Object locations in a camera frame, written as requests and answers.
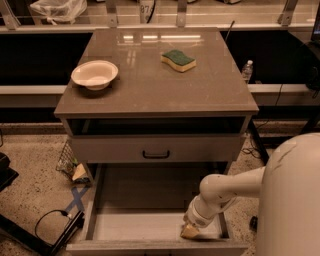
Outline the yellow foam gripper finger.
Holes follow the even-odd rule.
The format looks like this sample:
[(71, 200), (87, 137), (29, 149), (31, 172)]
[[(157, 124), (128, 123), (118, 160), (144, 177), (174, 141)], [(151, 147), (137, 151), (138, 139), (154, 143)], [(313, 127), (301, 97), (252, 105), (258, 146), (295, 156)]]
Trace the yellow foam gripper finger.
[(189, 223), (183, 225), (180, 236), (185, 239), (193, 239), (200, 233), (199, 229)]

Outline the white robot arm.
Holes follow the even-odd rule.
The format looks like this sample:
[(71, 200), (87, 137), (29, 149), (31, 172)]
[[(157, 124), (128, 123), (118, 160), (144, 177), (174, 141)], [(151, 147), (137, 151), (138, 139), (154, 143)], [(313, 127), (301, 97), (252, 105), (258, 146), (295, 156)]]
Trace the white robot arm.
[(238, 197), (259, 199), (256, 256), (320, 256), (320, 134), (285, 141), (264, 167), (203, 178), (181, 236), (198, 235)]

